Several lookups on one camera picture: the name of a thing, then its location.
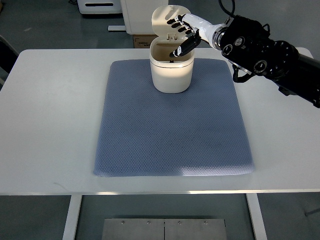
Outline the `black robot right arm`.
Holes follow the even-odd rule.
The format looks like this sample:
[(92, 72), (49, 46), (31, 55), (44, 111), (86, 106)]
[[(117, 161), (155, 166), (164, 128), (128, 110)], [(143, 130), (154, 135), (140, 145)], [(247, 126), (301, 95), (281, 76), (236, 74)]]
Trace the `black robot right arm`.
[(299, 53), (284, 40), (269, 38), (270, 27), (236, 16), (212, 38), (222, 56), (232, 63), (233, 81), (245, 83), (265, 77), (285, 96), (297, 95), (320, 106), (320, 62)]

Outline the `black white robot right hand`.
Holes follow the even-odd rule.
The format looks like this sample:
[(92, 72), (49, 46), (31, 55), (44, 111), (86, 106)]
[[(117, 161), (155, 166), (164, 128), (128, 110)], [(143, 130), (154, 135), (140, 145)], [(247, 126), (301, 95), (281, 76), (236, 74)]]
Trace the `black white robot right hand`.
[(210, 47), (220, 50), (220, 41), (227, 29), (226, 24), (211, 24), (207, 20), (191, 13), (177, 15), (167, 21), (172, 28), (189, 37), (177, 49), (169, 54), (171, 58), (183, 57), (194, 50), (202, 41)]

